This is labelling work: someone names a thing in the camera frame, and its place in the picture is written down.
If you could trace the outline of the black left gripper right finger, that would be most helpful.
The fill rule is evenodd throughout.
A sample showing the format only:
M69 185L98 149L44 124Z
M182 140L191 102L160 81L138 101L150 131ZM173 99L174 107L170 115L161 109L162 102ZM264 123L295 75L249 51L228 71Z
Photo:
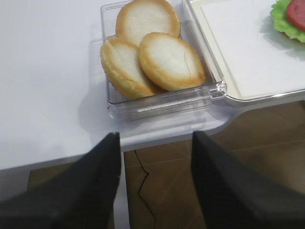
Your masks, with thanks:
M208 229L303 229L305 196L248 168L204 131L192 136L192 178Z

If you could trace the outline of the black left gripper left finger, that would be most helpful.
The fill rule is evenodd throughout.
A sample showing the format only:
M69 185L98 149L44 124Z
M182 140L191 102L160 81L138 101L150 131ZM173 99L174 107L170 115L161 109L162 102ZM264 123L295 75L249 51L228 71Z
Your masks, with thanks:
M2 229L105 229L120 181L120 135L42 185L0 204Z

